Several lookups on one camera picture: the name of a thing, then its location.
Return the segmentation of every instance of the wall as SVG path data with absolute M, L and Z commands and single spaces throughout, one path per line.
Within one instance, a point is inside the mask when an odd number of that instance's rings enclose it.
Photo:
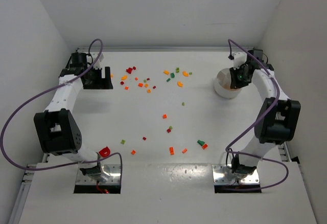
M 269 56 L 285 92 L 301 103 L 292 142 L 299 156 L 311 203 L 319 223 L 327 223 L 327 0 L 282 0 L 260 47 Z
M 41 0 L 69 46 L 258 44 L 280 0 Z
M 0 0 L 0 127 L 21 103 L 55 85 L 69 57 L 67 45 L 40 0 Z M 17 114 L 5 134 L 5 148 L 17 163 L 36 163 L 41 150 L 33 116 L 50 96 Z M 0 155 L 0 223 L 7 223 L 23 171 Z

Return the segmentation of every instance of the dark red block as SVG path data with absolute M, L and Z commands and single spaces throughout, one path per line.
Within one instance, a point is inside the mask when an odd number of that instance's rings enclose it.
M 106 156 L 109 156 L 110 155 L 110 149 L 109 149 L 109 147 L 103 148 L 101 151 L 99 151 L 99 154 L 103 158 L 105 158 Z
M 132 71 L 133 71 L 133 68 L 128 68 L 128 69 L 126 69 L 126 72 L 128 72 L 129 74 L 132 74 Z

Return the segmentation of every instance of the green block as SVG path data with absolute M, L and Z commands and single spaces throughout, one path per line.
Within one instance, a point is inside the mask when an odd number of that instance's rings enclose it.
M 205 142 L 201 140 L 198 140 L 198 143 L 200 144 L 200 146 L 203 146 L 205 144 Z

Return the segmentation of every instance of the white table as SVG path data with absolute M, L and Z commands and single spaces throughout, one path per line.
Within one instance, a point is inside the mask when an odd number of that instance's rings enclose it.
M 285 183 L 261 194 L 214 193 L 211 164 L 224 163 L 224 148 L 256 119 L 262 105 L 253 85 L 232 100 L 215 93 L 213 79 L 231 66 L 227 52 L 106 52 L 104 56 L 102 66 L 111 67 L 114 90 L 82 90 L 73 115 L 89 148 L 99 151 L 108 146 L 122 154 L 121 194 L 73 194 L 77 166 L 36 172 L 20 224 L 315 223 L 296 163 L 288 163 Z M 125 69 L 133 66 L 137 70 L 128 75 Z M 180 73 L 166 82 L 169 76 L 163 71 L 175 72 L 176 67 Z M 185 77 L 184 70 L 193 74 Z M 128 90 L 120 85 L 124 75 Z M 150 94 L 138 87 L 148 77 Z M 169 126 L 171 133 L 166 132 Z M 252 136 L 253 131 L 233 149 L 242 149 Z M 203 150 L 197 140 L 207 142 L 208 149 Z M 169 153 L 171 146 L 174 156 Z M 278 149 L 267 157 L 280 160 Z M 46 165 L 66 162 L 50 156 Z M 112 157 L 106 163 L 119 159 Z M 260 162 L 258 171 L 262 186 L 285 175 L 283 167 L 266 162 Z

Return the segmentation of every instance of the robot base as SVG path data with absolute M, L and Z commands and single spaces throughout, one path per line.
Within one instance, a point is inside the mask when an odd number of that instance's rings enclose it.
M 106 182 L 99 182 L 98 187 L 101 190 L 107 190 L 112 194 L 120 194 L 121 185 L 121 166 L 119 164 L 105 164 L 104 170 L 108 174 Z M 77 172 L 74 193 L 102 193 L 97 189 L 97 181 L 89 176 L 84 176 L 80 170 Z
M 225 164 L 212 164 L 215 193 L 261 193 L 261 190 L 231 191 L 230 189 L 251 189 L 260 187 L 258 171 L 243 179 L 238 179 Z

